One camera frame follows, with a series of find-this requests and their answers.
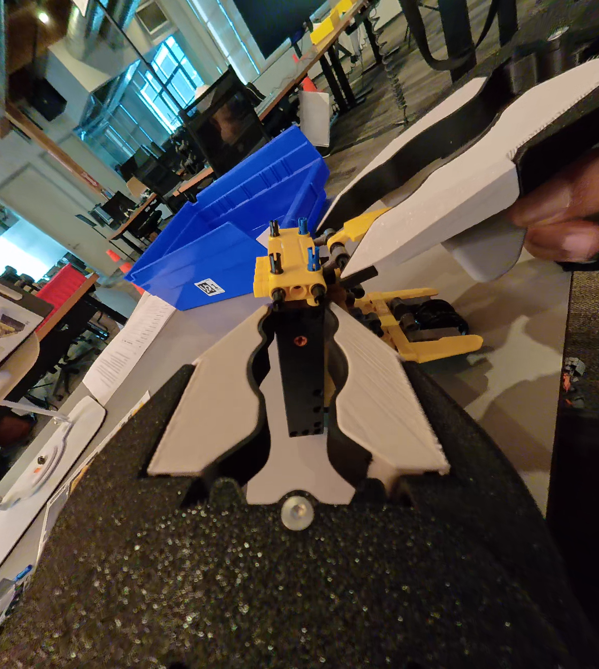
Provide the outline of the long wooden desk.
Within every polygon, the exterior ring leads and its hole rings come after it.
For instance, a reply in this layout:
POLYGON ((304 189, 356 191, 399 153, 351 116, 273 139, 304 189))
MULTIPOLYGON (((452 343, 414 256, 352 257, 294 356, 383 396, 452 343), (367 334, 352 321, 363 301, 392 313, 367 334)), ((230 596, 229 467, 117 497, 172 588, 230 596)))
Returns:
POLYGON ((324 78, 328 84, 339 115, 347 114, 360 105, 364 97, 357 98, 350 86, 344 68, 336 53, 338 38, 344 33, 352 21, 365 22, 371 28, 369 12, 372 1, 355 1, 345 14, 334 24, 334 29, 316 45, 310 48, 299 58, 288 74, 279 83, 271 88, 264 100, 256 107, 256 113, 261 120, 291 92, 298 89, 304 78, 308 76, 312 67, 321 65, 324 78))

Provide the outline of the white rectangular bin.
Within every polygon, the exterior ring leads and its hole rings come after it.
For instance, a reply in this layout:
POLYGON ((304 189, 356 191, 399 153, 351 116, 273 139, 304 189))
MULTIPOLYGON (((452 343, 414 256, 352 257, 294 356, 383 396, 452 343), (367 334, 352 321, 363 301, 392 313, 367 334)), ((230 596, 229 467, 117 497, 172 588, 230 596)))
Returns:
POLYGON ((329 147, 331 110, 327 93, 304 90, 299 92, 299 126, 315 147, 329 147))

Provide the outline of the yellow printed leaflet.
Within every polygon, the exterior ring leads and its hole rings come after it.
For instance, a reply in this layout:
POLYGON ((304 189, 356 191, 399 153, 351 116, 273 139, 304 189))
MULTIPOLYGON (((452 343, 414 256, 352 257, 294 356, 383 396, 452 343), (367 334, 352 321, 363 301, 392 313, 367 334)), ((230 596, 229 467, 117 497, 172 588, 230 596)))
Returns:
POLYGON ((103 438, 106 410, 87 395, 49 423, 0 483, 0 627, 36 573, 48 537, 77 482, 108 441, 150 399, 145 390, 103 438))

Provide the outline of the small dropped brick pieces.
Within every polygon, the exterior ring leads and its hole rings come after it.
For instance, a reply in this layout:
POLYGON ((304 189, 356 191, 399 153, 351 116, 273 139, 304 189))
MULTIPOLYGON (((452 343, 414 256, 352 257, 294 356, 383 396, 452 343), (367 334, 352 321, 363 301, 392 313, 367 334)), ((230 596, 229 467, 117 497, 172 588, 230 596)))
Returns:
POLYGON ((563 406, 584 409, 585 397, 581 380, 586 372, 585 364, 576 357, 568 356, 563 360, 561 376, 561 402, 563 406))

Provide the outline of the grey ceiling duct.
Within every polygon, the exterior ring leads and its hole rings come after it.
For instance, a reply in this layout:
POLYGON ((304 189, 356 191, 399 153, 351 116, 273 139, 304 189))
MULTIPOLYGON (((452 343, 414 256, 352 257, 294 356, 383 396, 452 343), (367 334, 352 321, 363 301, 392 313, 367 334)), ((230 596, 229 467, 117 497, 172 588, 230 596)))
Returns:
POLYGON ((67 26, 66 49, 84 62, 96 47, 113 50, 128 43, 128 27, 135 18, 139 1, 73 1, 67 26))

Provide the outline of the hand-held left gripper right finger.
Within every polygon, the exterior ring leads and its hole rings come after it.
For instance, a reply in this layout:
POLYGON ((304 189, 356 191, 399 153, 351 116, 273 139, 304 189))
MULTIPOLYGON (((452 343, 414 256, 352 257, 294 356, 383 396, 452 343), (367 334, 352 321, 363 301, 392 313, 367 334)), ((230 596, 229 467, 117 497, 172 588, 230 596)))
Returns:
POLYGON ((339 306, 326 310, 327 453, 354 489, 368 479, 394 492, 404 476, 447 475, 449 462, 401 357, 339 306))

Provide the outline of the black framed screen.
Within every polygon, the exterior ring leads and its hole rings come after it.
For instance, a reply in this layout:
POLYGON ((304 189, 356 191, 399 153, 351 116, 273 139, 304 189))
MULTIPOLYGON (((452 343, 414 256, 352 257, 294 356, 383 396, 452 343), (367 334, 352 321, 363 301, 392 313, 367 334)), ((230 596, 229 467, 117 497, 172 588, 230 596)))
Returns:
POLYGON ((216 178, 271 141, 249 93, 229 67, 180 113, 183 125, 216 178))

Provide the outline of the black TV monitor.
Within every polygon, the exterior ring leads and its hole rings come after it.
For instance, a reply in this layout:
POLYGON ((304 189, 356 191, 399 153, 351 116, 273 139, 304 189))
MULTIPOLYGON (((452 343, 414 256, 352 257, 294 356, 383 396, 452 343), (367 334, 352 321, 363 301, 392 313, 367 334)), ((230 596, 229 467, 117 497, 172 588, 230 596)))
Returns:
POLYGON ((329 5, 328 1, 233 1, 246 25, 249 40, 243 46, 250 52, 254 43, 260 55, 269 59, 286 42, 295 55, 302 56, 304 35, 313 29, 316 17, 329 5))

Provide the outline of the wooden standing desk black legs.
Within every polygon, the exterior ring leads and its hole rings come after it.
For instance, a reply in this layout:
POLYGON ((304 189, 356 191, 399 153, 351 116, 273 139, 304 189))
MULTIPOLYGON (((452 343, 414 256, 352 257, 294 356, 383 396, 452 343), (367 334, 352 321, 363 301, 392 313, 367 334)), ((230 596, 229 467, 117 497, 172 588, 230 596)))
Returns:
POLYGON ((423 60, 434 71, 448 72, 457 82, 477 65, 476 50, 488 36, 495 21, 498 23, 498 41, 508 44, 518 31, 516 1, 491 1, 482 32, 473 40, 466 1, 438 1, 438 13, 447 48, 447 57, 440 60, 432 55, 419 1, 399 1, 411 37, 423 60))

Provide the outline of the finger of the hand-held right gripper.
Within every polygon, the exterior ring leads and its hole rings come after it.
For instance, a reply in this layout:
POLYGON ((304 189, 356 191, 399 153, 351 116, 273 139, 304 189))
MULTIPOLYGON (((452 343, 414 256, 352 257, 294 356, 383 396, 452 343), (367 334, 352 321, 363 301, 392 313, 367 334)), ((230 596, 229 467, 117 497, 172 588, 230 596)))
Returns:
POLYGON ((339 194, 321 221, 320 232, 341 229, 430 164, 450 159, 480 138, 511 101, 507 76, 472 79, 455 90, 399 136, 403 141, 399 148, 339 194))
POLYGON ((436 245, 446 248, 446 239, 465 229, 457 222, 457 214, 467 212, 479 186, 497 185, 502 179, 497 168, 479 176, 483 167, 467 168, 467 174, 459 176, 449 164, 465 150, 437 167, 412 194, 373 223, 346 264, 342 280, 365 281, 436 245))

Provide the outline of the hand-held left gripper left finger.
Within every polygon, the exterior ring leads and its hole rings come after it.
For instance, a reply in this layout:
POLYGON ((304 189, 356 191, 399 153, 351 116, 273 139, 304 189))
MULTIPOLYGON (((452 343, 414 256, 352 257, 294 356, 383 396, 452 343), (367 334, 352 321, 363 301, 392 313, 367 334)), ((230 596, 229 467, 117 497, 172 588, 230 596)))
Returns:
POLYGON ((149 476, 218 478, 247 484, 271 450, 262 381, 273 335, 262 306, 192 364, 178 405, 147 466, 149 476))

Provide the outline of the red chair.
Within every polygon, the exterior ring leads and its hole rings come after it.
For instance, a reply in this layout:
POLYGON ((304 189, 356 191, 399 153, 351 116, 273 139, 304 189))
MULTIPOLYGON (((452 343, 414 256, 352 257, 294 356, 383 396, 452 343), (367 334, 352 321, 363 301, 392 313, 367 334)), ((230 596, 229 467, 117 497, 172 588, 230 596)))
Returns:
POLYGON ((82 271, 68 263, 36 292, 37 298, 52 305, 49 315, 37 327, 38 332, 45 328, 61 307, 68 303, 74 295, 80 297, 89 288, 88 280, 82 271))

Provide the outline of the person's right hand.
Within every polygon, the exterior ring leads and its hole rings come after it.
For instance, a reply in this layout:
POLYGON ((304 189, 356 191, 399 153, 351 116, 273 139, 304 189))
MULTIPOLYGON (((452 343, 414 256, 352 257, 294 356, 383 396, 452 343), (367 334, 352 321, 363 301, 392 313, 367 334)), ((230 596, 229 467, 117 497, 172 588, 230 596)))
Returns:
POLYGON ((506 217, 541 260, 584 263, 599 253, 599 148, 518 199, 506 217))

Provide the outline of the yellow black toy brick model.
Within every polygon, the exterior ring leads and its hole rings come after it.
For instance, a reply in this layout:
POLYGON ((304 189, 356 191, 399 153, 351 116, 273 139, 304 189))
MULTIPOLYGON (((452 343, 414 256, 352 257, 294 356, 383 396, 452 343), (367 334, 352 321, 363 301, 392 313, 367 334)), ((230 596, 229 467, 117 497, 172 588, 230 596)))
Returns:
POLYGON ((290 437, 324 431, 326 310, 330 301, 391 347, 404 361, 425 363, 479 351, 483 339, 433 289, 366 293, 344 288, 348 259, 333 263, 315 247, 308 222, 296 228, 270 222, 268 253, 255 262, 253 294, 269 298, 267 322, 275 335, 290 437))

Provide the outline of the yellow plastic bin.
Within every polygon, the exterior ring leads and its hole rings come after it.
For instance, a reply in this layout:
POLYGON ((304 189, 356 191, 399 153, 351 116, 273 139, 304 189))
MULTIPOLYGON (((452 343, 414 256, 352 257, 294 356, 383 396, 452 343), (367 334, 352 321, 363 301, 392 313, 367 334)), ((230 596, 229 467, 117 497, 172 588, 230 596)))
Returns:
POLYGON ((313 30, 310 32, 310 40, 313 45, 318 45, 325 40, 330 34, 334 33, 341 18, 347 13, 349 6, 343 3, 335 7, 328 16, 319 23, 316 23, 313 30))

